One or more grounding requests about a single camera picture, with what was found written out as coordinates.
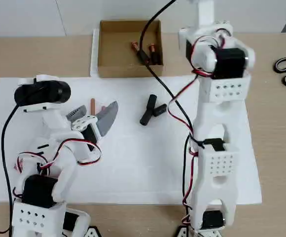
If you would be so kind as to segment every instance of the wooden table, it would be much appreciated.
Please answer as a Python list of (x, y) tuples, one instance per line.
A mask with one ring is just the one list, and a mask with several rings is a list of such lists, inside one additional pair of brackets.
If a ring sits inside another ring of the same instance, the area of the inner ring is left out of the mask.
[[(273, 62), (286, 56), (286, 34), (238, 34), (256, 51), (247, 99), (263, 204), (238, 206), (233, 227), (225, 237), (286, 236), (286, 87)], [(177, 36), (163, 35), (165, 75), (190, 71), (181, 63)], [(90, 36), (67, 38), (0, 38), (0, 77), (33, 77), (38, 73), (62, 77), (89, 74)], [(104, 237), (171, 237), (183, 216), (181, 206), (81, 205)], [(0, 203), (0, 230), (7, 227), (8, 208)]]

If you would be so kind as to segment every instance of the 3d printed robot arm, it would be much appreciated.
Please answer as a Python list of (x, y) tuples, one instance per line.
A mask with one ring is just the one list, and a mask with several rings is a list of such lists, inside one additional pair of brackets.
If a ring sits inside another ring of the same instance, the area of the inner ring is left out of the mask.
[[(188, 59), (200, 81), (197, 117), (193, 138), (204, 149), (199, 151), (198, 174), (193, 186), (190, 224), (196, 232), (218, 231), (233, 224), (237, 184), (236, 171), (240, 152), (236, 146), (239, 108), (245, 100), (251, 76), (248, 70), (255, 63), (254, 51), (233, 37), (228, 22), (214, 22), (213, 0), (196, 2), (197, 24), (179, 32), (179, 48)], [(220, 124), (225, 132), (221, 138), (209, 138), (211, 129)], [(208, 209), (220, 200), (221, 208)]]

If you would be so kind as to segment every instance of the cardboard tray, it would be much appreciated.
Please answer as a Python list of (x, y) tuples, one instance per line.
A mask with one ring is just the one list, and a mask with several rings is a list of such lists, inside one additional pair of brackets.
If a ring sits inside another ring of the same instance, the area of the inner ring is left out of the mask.
[[(102, 78), (151, 77), (151, 73), (140, 62), (131, 48), (131, 42), (139, 42), (141, 31), (147, 21), (101, 21), (99, 33), (98, 74)], [(152, 22), (148, 28), (143, 50), (149, 56), (148, 46), (156, 44), (161, 65), (151, 65), (158, 76), (163, 72), (161, 23)]]

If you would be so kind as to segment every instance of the small cylinder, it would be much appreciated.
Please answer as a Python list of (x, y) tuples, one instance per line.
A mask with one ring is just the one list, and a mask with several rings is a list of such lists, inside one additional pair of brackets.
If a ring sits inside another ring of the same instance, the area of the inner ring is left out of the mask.
[(150, 121), (150, 119), (152, 118), (152, 115), (153, 115), (152, 110), (146, 110), (144, 115), (142, 116), (142, 118), (140, 120), (140, 124), (142, 124), (143, 126), (146, 126), (148, 124), (148, 122)]
[(157, 96), (151, 94), (151, 95), (149, 96), (146, 109), (147, 109), (147, 110), (154, 110), (155, 104), (156, 104), (156, 100), (157, 100)]
[(138, 42), (132, 42), (131, 43), (131, 48), (136, 52), (137, 57), (139, 58), (139, 60), (142, 62), (142, 64), (149, 64), (150, 62), (150, 58), (148, 57), (148, 55), (142, 50), (140, 51)]
[(156, 50), (156, 45), (154, 43), (151, 43), (148, 47), (149, 53), (151, 56), (151, 62), (153, 65), (161, 65), (160, 62), (160, 55)]
[(95, 98), (92, 98), (91, 100), (90, 100), (90, 115), (95, 115), (95, 111), (96, 111), (96, 108), (95, 108)]
[(153, 116), (154, 117), (160, 116), (161, 114), (165, 113), (166, 110), (167, 110), (167, 105), (163, 104), (153, 110)]

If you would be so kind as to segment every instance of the white paper sheet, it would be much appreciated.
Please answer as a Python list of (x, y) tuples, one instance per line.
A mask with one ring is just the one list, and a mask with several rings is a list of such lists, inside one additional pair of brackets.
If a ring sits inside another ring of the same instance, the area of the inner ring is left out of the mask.
[[(179, 91), (192, 77), (163, 78), (173, 92)], [(176, 120), (163, 114), (141, 126), (148, 97), (158, 96), (157, 106), (167, 103), (169, 95), (152, 78), (100, 79), (98, 77), (62, 79), (71, 86), (71, 98), (62, 104), (63, 114), (85, 104), (91, 98), (109, 104), (119, 103), (119, 113), (111, 130), (100, 141), (102, 160), (94, 165), (79, 167), (69, 202), (181, 204), (183, 145), (187, 130)], [(16, 78), (0, 79), (0, 134), (7, 116), (15, 106)], [(179, 99), (191, 119), (196, 116), (199, 85), (190, 87)], [(178, 109), (173, 105), (174, 113)], [(238, 167), (238, 204), (261, 203), (261, 190), (245, 104), (241, 110), (242, 128), (238, 146), (242, 149)], [(15, 114), (5, 136), (7, 167), (12, 185), (18, 174), (13, 170), (17, 154), (40, 134), (41, 116)], [(220, 133), (216, 128), (214, 134)], [(0, 153), (0, 201), (7, 200), (6, 184)]]

